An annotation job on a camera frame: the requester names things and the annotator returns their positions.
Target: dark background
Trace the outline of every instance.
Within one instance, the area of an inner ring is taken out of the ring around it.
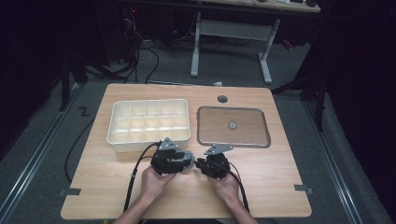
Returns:
[[[318,25],[315,21],[285,18],[275,42],[287,39],[294,45],[312,44],[297,78],[311,74],[326,78],[326,91],[346,138],[395,220],[396,5],[391,0],[320,1],[319,5],[322,14],[345,20]],[[191,11],[136,9],[136,23],[149,27],[142,30],[143,35],[160,38],[169,45],[177,37],[174,30],[186,34],[190,29]],[[1,158],[50,96],[67,52],[103,65],[125,58],[127,42],[122,36],[122,16],[121,6],[106,3],[0,3]],[[324,62],[330,52],[334,53],[330,62]]]

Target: white desk leg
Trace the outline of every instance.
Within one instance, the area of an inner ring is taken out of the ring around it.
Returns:
[[[266,84],[272,83],[270,70],[268,69],[268,64],[267,64],[267,57],[268,57],[268,53],[270,52],[271,46],[274,42],[274,38],[275,38],[277,27],[279,26],[279,23],[280,23],[280,19],[277,19],[271,29],[270,36],[268,38],[268,41],[267,41],[267,44],[265,47],[265,52],[259,54],[260,65],[262,66],[262,75],[264,76],[264,82]]]
[[[201,12],[197,12],[197,22],[195,28],[195,46],[194,46],[194,53],[192,54],[192,62],[191,62],[192,77],[198,77],[200,33],[201,33]]]

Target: gray carpet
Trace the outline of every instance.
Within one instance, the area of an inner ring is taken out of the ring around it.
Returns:
[[[268,57],[268,64],[273,76],[273,84],[265,85],[260,65],[255,54],[233,51],[235,46],[221,46],[219,49],[202,50],[200,74],[191,78],[191,46],[174,45],[172,48],[157,43],[154,50],[160,57],[157,70],[150,80],[187,83],[196,85],[213,85],[222,81],[224,86],[265,87],[274,89],[294,79],[302,59],[309,46],[284,49],[274,45]],[[140,63],[137,68],[139,83],[156,64],[156,58],[144,49],[141,50]],[[108,83],[115,82],[107,77],[90,76],[84,87],[65,114],[58,131],[49,144],[49,149],[37,169],[27,190],[8,220],[8,223],[104,223],[103,220],[63,220],[60,212],[64,196],[59,193],[67,189],[69,183],[64,174],[64,161],[84,127],[94,118]],[[134,74],[129,78],[134,83]],[[4,202],[18,180],[24,167],[40,144],[51,122],[58,115],[60,85],[52,91],[48,101],[32,116],[26,130],[8,155],[0,162],[0,202]],[[290,141],[291,150],[299,168],[303,182],[314,193],[308,195],[312,206],[312,215],[306,218],[277,218],[277,223],[349,223],[347,213],[338,196],[332,177],[326,165],[317,136],[304,109],[304,104],[294,91],[276,95],[282,123]],[[88,117],[81,116],[81,107],[86,107]],[[339,125],[329,98],[323,117],[324,135],[338,167],[349,186],[350,193],[359,208],[363,223],[391,223],[382,204],[376,198],[371,184],[353,155]],[[89,130],[81,136],[73,148],[68,163],[71,176],[76,170],[79,157],[88,137]],[[274,223],[271,219],[260,219],[260,223]]]

